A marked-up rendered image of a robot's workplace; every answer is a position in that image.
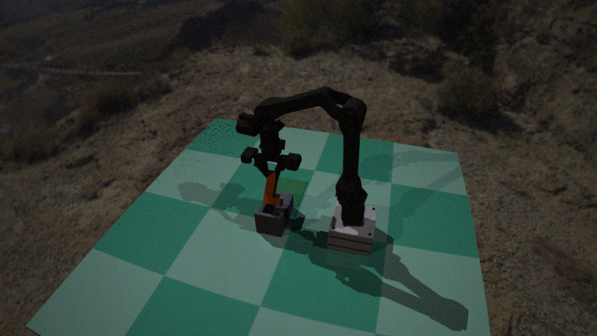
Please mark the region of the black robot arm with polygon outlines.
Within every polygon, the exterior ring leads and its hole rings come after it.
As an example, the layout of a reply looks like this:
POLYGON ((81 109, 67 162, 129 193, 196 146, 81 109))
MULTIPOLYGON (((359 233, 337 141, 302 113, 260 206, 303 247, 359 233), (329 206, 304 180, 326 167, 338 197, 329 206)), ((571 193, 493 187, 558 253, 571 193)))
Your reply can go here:
POLYGON ((360 134, 367 112, 367 105, 363 100, 328 86, 295 96, 270 97, 255 107, 254 115, 244 112, 239 114, 236 132, 253 137, 259 134, 261 142, 275 143, 279 140, 279 131, 285 124, 281 120, 274 120, 284 114, 317 106, 322 107, 331 118, 338 121, 343 134, 343 174, 335 186, 335 196, 341 203, 342 225, 363 226, 364 205, 368 197, 358 176, 360 134))

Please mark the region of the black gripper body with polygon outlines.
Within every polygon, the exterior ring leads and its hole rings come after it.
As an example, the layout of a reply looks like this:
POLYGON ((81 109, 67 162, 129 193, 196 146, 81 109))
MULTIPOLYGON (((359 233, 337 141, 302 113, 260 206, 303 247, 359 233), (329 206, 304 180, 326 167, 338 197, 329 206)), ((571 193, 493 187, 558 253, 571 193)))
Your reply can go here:
POLYGON ((270 162, 276 162, 278 166, 285 167, 287 170, 298 170, 302 161, 302 156, 297 153, 289 153, 289 155, 280 155, 279 141, 280 138, 275 143, 263 143, 260 141, 259 149, 261 149, 261 153, 258 153, 258 148, 247 147, 241 155, 242 163, 250 164, 252 162, 252 158, 254 158, 254 164, 262 165, 263 161, 265 160, 270 162))

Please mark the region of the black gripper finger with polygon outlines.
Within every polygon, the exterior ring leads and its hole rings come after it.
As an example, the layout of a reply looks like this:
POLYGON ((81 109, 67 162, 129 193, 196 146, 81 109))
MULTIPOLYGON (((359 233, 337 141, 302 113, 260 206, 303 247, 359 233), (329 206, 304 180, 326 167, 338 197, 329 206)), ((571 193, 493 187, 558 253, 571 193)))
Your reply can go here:
POLYGON ((268 171, 269 171, 267 161, 264 160, 262 165, 253 164, 253 166, 256 166, 262 172, 262 174, 265 176, 265 178, 267 179, 267 175, 268 175, 268 171))
POLYGON ((285 167, 282 166, 278 166, 278 164, 275 167, 275 179, 278 180, 279 175, 281 173, 281 171, 285 170, 285 167))

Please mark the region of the orange block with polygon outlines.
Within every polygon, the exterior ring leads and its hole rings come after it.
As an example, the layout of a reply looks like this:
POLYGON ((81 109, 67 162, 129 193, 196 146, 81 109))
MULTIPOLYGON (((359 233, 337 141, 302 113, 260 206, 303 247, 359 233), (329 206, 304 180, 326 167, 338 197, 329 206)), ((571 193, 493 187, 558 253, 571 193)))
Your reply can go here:
POLYGON ((275 205, 275 206, 282 206, 283 199, 275 198, 275 191, 277 187, 278 180, 275 179, 275 171, 269 170, 266 180, 266 187, 263 196, 262 203, 275 205))

